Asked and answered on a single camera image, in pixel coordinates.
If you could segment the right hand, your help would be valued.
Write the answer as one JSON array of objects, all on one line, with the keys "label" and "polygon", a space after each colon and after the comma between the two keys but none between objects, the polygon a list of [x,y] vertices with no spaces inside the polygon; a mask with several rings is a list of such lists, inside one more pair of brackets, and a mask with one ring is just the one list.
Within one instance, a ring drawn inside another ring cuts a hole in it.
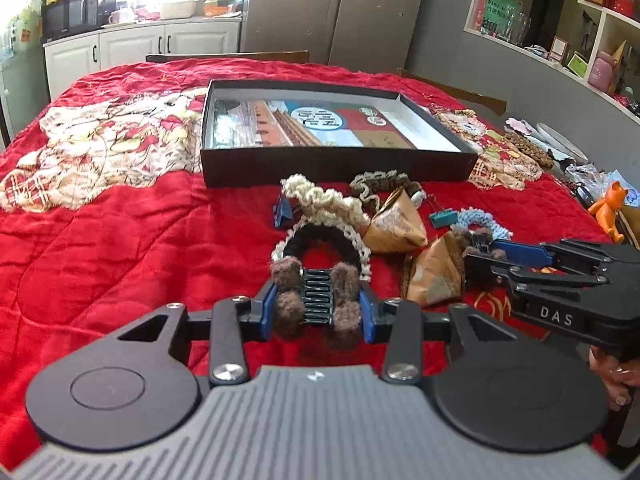
[{"label": "right hand", "polygon": [[640,364],[638,359],[621,363],[608,352],[591,346],[589,348],[589,367],[602,380],[608,390],[608,402],[613,411],[631,404],[634,394],[631,390],[639,389]]}]

